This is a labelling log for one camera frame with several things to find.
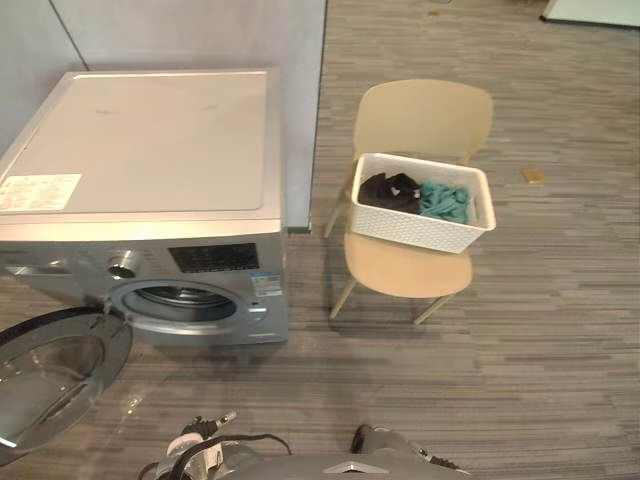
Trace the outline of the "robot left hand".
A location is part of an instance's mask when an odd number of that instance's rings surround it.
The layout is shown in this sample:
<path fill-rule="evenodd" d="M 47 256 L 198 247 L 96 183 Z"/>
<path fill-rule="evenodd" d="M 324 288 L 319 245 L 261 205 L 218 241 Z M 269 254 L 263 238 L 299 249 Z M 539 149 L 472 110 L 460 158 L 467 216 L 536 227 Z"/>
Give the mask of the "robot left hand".
<path fill-rule="evenodd" d="M 197 416 L 191 423 L 187 424 L 183 428 L 181 434 L 186 435 L 196 433 L 201 438 L 207 439 L 209 437 L 212 437 L 223 426 L 232 422 L 236 418 L 236 416 L 236 411 L 230 411 L 212 420 L 206 420 L 201 416 Z"/>

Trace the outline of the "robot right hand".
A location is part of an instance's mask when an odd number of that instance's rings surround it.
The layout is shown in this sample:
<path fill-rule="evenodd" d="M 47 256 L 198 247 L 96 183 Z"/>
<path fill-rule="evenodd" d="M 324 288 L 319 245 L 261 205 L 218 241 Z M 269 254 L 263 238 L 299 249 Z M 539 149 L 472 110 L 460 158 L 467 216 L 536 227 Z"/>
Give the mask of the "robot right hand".
<path fill-rule="evenodd" d="M 352 454 L 373 454 L 383 447 L 382 432 L 376 427 L 362 424 L 353 436 L 350 452 Z"/>

